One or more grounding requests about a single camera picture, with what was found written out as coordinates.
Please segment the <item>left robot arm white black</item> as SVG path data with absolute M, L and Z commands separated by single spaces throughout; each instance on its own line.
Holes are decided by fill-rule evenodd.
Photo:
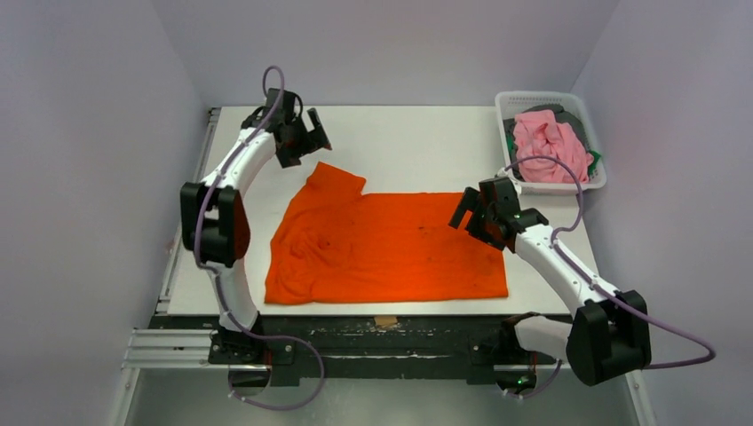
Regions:
M 253 329 L 259 312 L 244 265 L 250 225 L 243 197 L 271 160 L 286 169 L 300 165 L 305 155 L 331 148 L 317 110 L 305 110 L 298 94 L 284 89 L 267 89 L 265 94 L 265 104 L 242 122 L 220 164 L 200 181 L 183 184 L 179 192 L 182 244 L 210 278 L 219 308 L 218 348 L 231 352 L 250 350 L 263 338 Z

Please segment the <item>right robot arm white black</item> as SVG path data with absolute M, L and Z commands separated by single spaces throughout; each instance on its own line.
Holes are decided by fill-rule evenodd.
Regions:
M 474 239 L 509 250 L 532 266 L 568 308 L 571 323 L 528 312 L 503 323 L 506 350 L 539 352 L 566 362 L 594 386 L 648 367 L 652 360 L 646 301 L 603 280 L 559 239 L 538 209 L 522 209 L 507 177 L 464 190 L 449 224 Z

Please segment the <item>orange t shirt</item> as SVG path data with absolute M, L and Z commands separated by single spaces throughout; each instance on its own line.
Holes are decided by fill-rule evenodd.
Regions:
M 365 193 L 319 163 L 270 242 L 269 304 L 505 298 L 503 254 L 452 228 L 459 193 Z

